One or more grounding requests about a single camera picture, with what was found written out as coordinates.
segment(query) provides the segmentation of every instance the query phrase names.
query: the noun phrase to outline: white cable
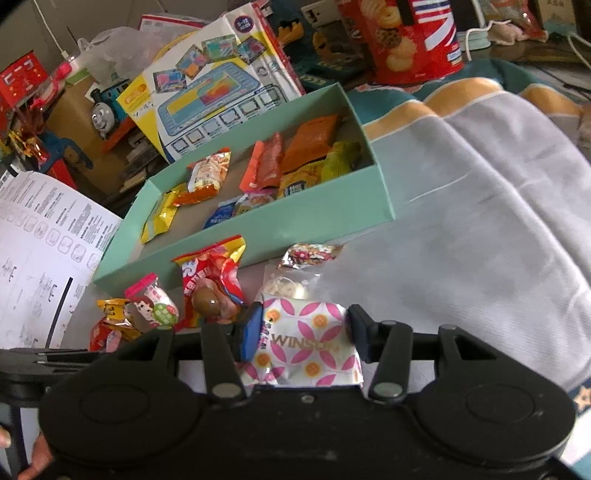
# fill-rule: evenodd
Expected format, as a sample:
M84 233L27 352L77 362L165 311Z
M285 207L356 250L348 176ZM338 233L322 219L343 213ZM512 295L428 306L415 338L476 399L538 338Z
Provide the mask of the white cable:
M51 38L53 39L53 43L56 44L57 48L59 48L61 56L64 57L65 59L69 57L68 52L66 52L61 45L59 44L59 42L57 41L56 36L53 34L53 32L51 31L51 28L49 28L49 25L47 25L47 20L45 20L45 15L43 15L43 12L41 11L41 7L39 7L39 4L37 3L37 0L33 0L33 3L35 4L35 6L37 7L37 11L39 12L39 15L41 16L41 20L43 20L43 23L45 25L45 28L47 29L47 31L49 32L49 34L51 35Z
M569 34L567 35L566 39L569 41L569 45L570 48L573 49L574 54L579 58L580 61L583 62L583 65L585 65L589 70L591 70L591 64L587 61L587 59L585 57L583 57L581 55L581 53L574 47L573 44L573 39L572 37L576 38L579 42L581 42L583 45L586 45L587 47L591 48L591 43L588 42L587 40L585 40L584 38L579 37L576 33L574 32L569 32Z
M472 61L472 55L470 55L470 44L469 44L469 36L471 33L474 32L488 32L493 25L507 25L507 23L511 23L511 20L505 20L503 22L498 22L497 20L491 20L488 22L488 26L486 28L469 28L466 30L466 35L464 36L464 51L466 52L466 57L468 61Z

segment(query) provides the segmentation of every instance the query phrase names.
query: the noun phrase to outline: teal box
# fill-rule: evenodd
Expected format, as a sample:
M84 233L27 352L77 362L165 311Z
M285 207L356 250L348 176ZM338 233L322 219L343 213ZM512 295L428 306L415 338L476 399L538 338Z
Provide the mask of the teal box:
M219 202L241 194L238 185L257 140L279 131L289 144L300 124L334 113L346 119L337 140L361 143L362 168L202 230ZM139 238L144 223L161 195L187 181L187 165L222 147L231 148L232 159L219 195L198 205L180 207L171 229L142 245ZM109 295L120 297L127 287L155 272L165 288L175 288L182 279L178 265L171 262L173 258L234 235L246 240L241 261L244 267L280 256L297 242L326 242L393 218L379 165L359 119L342 87L331 85L232 128L151 177L121 223L94 282Z

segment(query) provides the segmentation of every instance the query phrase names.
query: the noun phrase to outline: white paper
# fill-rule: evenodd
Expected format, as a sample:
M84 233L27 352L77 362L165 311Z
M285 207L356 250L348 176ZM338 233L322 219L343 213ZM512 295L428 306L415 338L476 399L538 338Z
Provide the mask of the white paper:
M40 173L0 186L0 348L60 347L120 223Z

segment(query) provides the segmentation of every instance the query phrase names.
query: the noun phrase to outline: yellow snack packet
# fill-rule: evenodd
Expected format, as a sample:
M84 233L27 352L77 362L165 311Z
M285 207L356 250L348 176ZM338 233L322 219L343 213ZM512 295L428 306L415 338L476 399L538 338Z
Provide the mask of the yellow snack packet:
M174 205L174 201L184 189L185 184L182 183L170 190L170 192L162 195L162 198L156 204L144 225L144 230L140 238L143 244L152 240L156 235L168 232L178 210L178 207Z
M320 183L320 176L326 160L308 163L292 173L283 175L277 198L287 197Z
M335 142L324 161L320 182L351 173L360 154L361 146L357 142Z

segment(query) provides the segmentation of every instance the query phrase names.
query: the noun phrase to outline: pink patterned wrapper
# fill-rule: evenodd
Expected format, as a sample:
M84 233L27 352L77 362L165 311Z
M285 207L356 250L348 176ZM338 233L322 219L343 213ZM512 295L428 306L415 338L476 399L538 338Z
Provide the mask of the pink patterned wrapper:
M245 385L331 387L363 382L344 307L267 294L263 301L259 345L241 369Z

